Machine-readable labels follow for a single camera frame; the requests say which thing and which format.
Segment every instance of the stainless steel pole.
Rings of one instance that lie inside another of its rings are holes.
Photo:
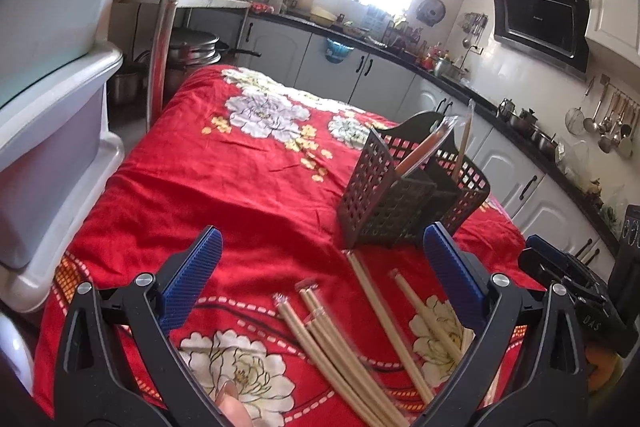
[[[166,56],[169,52],[169,39],[171,38],[171,30],[174,27],[177,7],[178,0],[160,0],[154,40],[151,45],[148,90],[146,93],[147,132],[162,113]]]

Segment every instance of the metal screw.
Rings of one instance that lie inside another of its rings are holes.
[[[554,293],[557,293],[558,295],[566,295],[566,288],[558,282],[553,286],[551,286],[551,289],[554,291]]]
[[[150,273],[141,273],[136,277],[136,284],[138,286],[149,286],[154,281],[154,276]]]
[[[509,278],[504,273],[497,273],[492,277],[492,281],[496,286],[505,288],[510,284]]]
[[[88,293],[89,291],[91,291],[91,283],[83,282],[82,284],[78,285],[78,288],[76,288],[76,291],[80,295],[84,295],[85,293]]]

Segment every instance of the metal table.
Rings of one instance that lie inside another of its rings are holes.
[[[174,27],[175,11],[178,8],[231,8],[244,9],[244,19],[238,33],[242,36],[244,24],[249,15],[251,3],[239,0],[122,0],[124,3],[158,4],[158,18],[151,45],[148,88],[146,93],[146,130],[156,122],[162,113],[162,94],[164,93],[164,72],[169,52],[169,40]]]

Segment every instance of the white flower print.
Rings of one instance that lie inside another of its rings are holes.
[[[369,129],[351,117],[334,116],[328,125],[329,132],[347,147],[361,150],[369,137]]]
[[[463,327],[449,301],[440,302],[435,295],[427,299],[426,305],[436,315],[438,322],[449,334],[456,346],[462,345]],[[438,387],[446,382],[456,368],[455,361],[444,349],[442,344],[431,333],[420,315],[415,315],[409,322],[409,328],[418,339],[414,342],[414,351],[425,362],[422,365],[424,379],[431,387]]]
[[[225,82],[227,82],[227,84],[236,84],[240,89],[244,90],[245,87],[253,87],[266,94],[280,94],[286,96],[293,102],[299,102],[312,109],[332,112],[335,114],[340,113],[340,111],[364,112],[357,107],[353,107],[343,102],[338,102],[337,100],[320,98],[319,96],[306,91],[283,86],[281,83],[276,82],[272,78],[259,73],[258,71],[239,68],[238,70],[223,70],[222,75],[225,77]]]
[[[308,109],[293,105],[278,94],[265,94],[255,87],[246,86],[242,95],[232,96],[225,103],[231,110],[229,122],[254,138],[267,138],[287,142],[300,136],[300,128],[294,120],[305,121],[310,117]]]
[[[295,386],[284,375],[287,367],[281,355],[268,355],[263,343],[234,330],[217,331],[213,340],[191,333],[178,350],[211,399],[232,380],[255,425],[284,425],[283,413],[294,406],[291,393]]]

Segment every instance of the wall cabinet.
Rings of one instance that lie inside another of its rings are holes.
[[[293,87],[305,57],[311,33],[258,19],[249,19],[240,45],[262,57],[238,55],[238,66],[260,71],[285,86]]]
[[[466,116],[467,106],[464,103],[459,102],[455,98],[451,98],[451,97],[447,99],[447,103],[449,102],[451,102],[451,108],[447,111],[447,114],[449,115],[460,114],[462,116]],[[494,127],[489,122],[487,122],[486,120],[483,120],[478,115],[474,115],[474,118],[471,121],[471,130],[469,131],[469,140],[466,143],[466,151],[465,151],[465,155],[471,158],[474,163],[476,163],[475,162],[476,154],[478,154],[478,151],[480,150],[480,147],[484,143],[484,140],[486,140],[487,136],[489,136],[489,133],[493,128]],[[454,132],[456,134],[456,147],[460,149],[460,142],[462,141],[463,129],[458,128]]]
[[[402,66],[369,55],[349,103],[393,120],[414,76]]]
[[[538,234],[554,247],[573,255],[586,244],[582,253],[588,253],[599,240],[574,202],[548,177],[513,217],[513,224],[525,238]]]
[[[313,35],[295,87],[321,98],[349,102],[368,54],[354,50],[340,64],[334,64],[326,59],[325,51],[326,37]]]
[[[543,172],[496,129],[484,140],[474,163],[487,177],[491,192],[510,217],[516,215],[544,177]]]
[[[592,54],[622,78],[640,68],[640,0],[591,0],[585,34]]]
[[[440,105],[440,110],[443,110],[446,102],[447,94],[443,90],[416,75],[396,112],[394,120],[403,122],[416,113],[435,111],[438,105]]]

